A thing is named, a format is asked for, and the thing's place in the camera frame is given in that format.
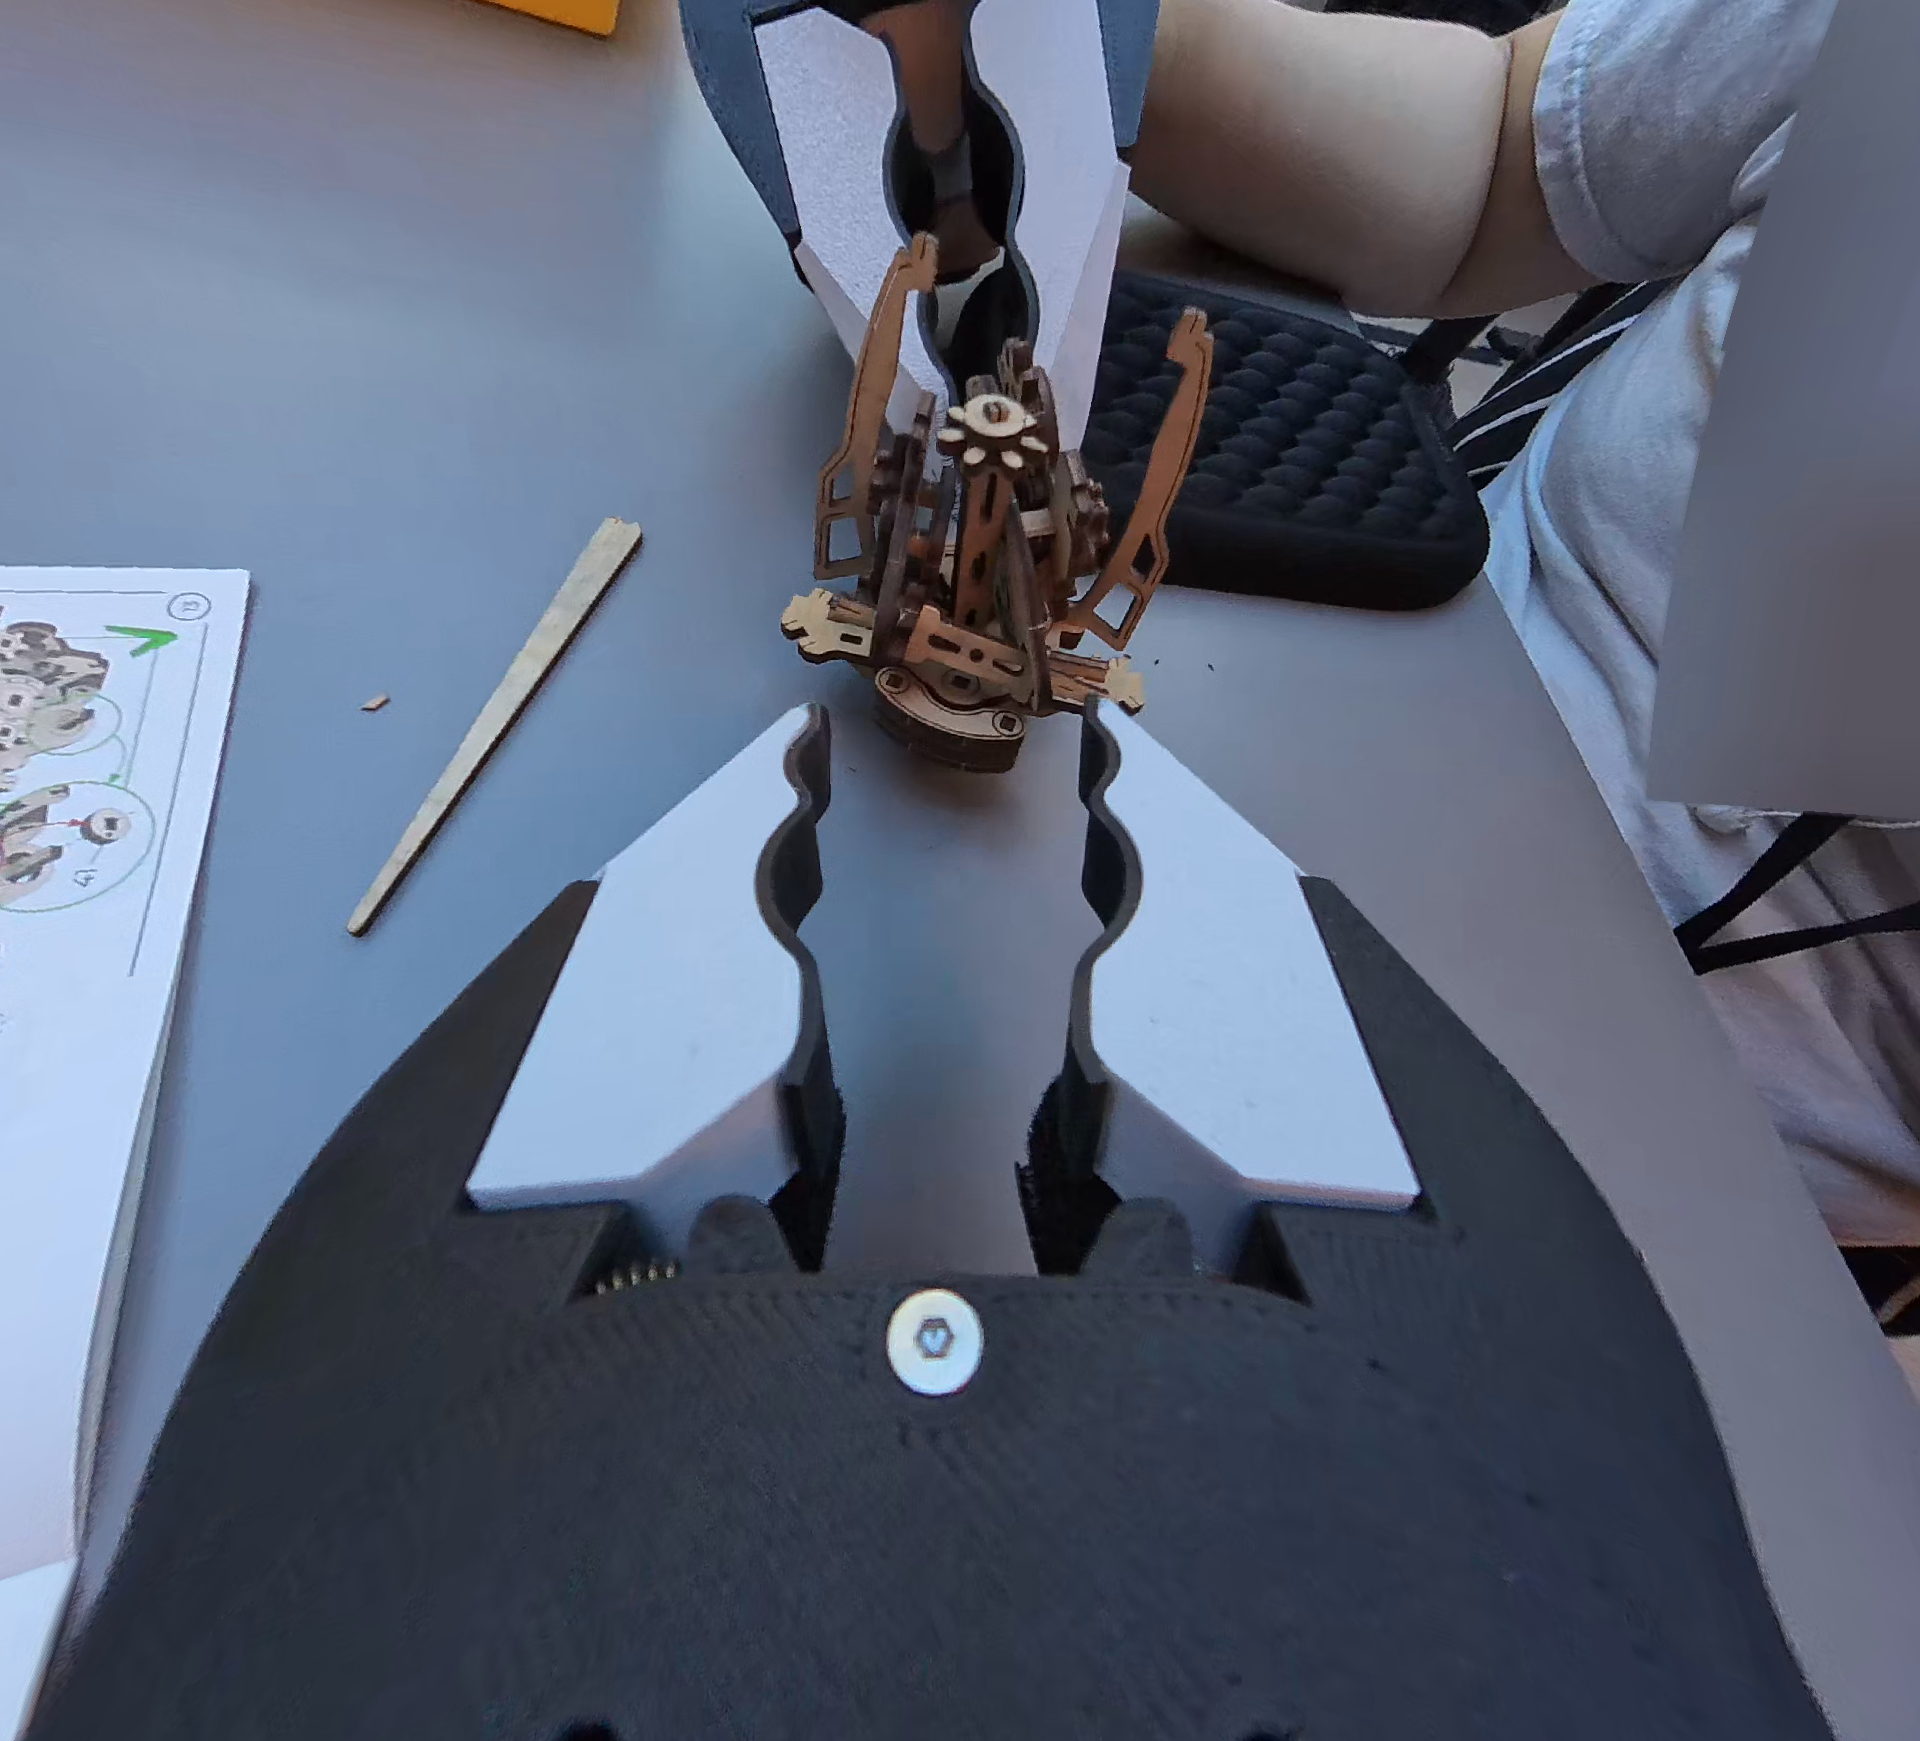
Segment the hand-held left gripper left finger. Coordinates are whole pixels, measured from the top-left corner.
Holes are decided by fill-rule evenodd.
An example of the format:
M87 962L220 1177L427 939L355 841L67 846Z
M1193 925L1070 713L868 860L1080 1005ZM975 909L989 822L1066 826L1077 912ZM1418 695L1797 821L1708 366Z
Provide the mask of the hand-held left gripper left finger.
M830 720L792 709L599 879L470 1176L480 1209L620 1202L657 1253L765 1201L824 1264L837 1091L800 925L824 891Z

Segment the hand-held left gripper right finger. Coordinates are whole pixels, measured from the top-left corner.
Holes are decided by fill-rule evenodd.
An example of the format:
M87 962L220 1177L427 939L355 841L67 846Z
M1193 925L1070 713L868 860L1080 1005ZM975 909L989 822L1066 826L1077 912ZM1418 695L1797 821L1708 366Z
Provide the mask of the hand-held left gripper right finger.
M1082 718L1080 799L1100 933L1027 1143L1036 1266L1077 1273L1119 1201L1171 1201L1207 1273L1235 1272L1265 1201L1414 1207L1300 870L1109 705Z

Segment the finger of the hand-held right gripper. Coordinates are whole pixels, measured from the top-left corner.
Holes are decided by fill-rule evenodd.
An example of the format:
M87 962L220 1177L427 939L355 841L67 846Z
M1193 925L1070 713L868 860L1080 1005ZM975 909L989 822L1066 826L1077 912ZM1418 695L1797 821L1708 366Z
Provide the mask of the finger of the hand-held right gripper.
M970 66L1015 144L1006 257L1022 338L1051 380L1064 443L1077 448L1130 189L1097 0L981 0Z
M905 123L891 50L825 8L752 27L796 219L796 269L858 357L899 247L933 232L933 210L902 219L895 186Z

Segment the thin tapered wooden strip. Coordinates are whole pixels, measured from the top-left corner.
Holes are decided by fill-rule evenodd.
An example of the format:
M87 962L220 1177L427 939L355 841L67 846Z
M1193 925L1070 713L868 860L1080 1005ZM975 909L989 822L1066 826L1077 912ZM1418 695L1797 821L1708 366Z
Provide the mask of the thin tapered wooden strip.
M479 710L469 733L458 742L442 776L406 821L384 865L380 865L371 889L355 903L345 931L366 939L389 898L417 868L427 846L438 835L446 819L458 809L473 781L480 776L493 751L502 745L530 704L539 695L552 672L564 660L578 631L589 625L613 582L639 554L645 530L633 520L609 518L594 532L589 546L566 573L539 625L513 657L493 695Z

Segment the wooden mechanical model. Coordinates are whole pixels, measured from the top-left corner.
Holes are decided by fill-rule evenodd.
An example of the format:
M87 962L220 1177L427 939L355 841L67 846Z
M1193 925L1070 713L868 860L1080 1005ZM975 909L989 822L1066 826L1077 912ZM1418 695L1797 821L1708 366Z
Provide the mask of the wooden mechanical model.
M1064 440L1051 380L1022 338L997 369L939 407L921 393L906 432L888 412L915 295L939 275L939 241L895 254L858 352L851 413L820 470L817 589L781 614L809 661L873 678L882 724L953 769L1009 771L1027 724L1104 701L1144 709L1124 657L1169 569L1169 513L1189 481L1212 380L1212 334L1178 317L1180 382L1124 532Z

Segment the person's right forearm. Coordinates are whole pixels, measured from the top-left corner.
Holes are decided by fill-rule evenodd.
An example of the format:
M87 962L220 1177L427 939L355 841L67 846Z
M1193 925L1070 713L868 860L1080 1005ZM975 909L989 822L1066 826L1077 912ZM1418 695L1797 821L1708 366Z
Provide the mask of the person's right forearm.
M1557 25L1494 39L1283 0L1161 0L1135 191L1358 313L1463 318L1589 290L1533 160Z

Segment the person's right hand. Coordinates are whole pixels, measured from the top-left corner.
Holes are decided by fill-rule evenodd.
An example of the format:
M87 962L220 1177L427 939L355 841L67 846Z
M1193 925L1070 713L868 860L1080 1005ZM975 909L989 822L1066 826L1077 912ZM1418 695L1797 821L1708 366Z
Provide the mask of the person's right hand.
M973 0L916 0L895 12L888 39L899 60L915 144L933 160L965 136L965 31Z

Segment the black quilted pad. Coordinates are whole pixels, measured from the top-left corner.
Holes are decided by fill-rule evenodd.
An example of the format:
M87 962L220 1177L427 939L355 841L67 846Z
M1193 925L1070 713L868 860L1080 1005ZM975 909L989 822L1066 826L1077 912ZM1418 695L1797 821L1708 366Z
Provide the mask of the black quilted pad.
M1472 585L1479 494L1396 360L1321 317L1137 269L1114 276L1080 443L1114 530L1178 389L1167 346L1189 306L1207 317L1212 384L1169 513L1169 582L1368 611Z

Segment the striped black cloth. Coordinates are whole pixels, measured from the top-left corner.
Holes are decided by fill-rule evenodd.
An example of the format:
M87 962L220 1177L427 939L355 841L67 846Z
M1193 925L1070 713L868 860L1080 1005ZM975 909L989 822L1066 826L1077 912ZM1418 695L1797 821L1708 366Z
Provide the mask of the striped black cloth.
M1676 276L1638 284L1602 284L1575 295L1571 306L1539 338L1512 356L1501 377L1464 413L1452 409L1452 366L1493 317L1430 324L1403 351L1401 366L1428 389L1430 412L1471 481L1486 488L1528 445L1553 401L1598 363L1625 331L1666 291Z

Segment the white instruction booklet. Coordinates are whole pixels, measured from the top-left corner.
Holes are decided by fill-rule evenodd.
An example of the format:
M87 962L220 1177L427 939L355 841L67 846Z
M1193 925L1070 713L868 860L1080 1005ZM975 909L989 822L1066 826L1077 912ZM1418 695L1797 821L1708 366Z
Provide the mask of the white instruction booklet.
M244 571L2 573L2 1561L73 1561Z

